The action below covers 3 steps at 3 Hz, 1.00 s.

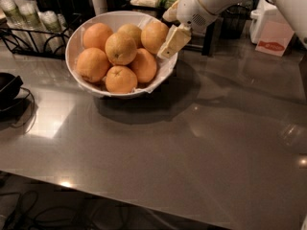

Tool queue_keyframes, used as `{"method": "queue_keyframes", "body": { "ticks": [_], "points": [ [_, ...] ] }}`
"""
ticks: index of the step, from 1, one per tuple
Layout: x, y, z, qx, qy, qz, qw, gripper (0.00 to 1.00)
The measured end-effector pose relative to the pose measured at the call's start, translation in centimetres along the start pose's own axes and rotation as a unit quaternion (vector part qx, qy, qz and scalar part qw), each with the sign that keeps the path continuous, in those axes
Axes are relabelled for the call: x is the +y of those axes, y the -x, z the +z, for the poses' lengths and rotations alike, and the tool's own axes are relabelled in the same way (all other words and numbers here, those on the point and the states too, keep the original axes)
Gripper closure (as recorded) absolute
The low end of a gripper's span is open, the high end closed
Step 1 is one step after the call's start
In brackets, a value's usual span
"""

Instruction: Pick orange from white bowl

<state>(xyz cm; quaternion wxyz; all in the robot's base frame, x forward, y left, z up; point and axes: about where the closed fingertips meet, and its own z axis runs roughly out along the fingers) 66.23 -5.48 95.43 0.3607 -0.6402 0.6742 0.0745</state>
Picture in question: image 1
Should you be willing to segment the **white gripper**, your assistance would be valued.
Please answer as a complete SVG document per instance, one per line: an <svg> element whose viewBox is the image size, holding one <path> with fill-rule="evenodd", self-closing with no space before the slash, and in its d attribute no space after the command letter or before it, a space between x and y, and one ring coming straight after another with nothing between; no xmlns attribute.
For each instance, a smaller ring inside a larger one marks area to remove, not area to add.
<svg viewBox="0 0 307 230"><path fill-rule="evenodd" d="M245 0L177 0L163 13L162 18L167 22L179 21L181 24L170 28L157 55L160 58L171 58L191 40L191 30L203 33L221 12L243 1Z"/></svg>

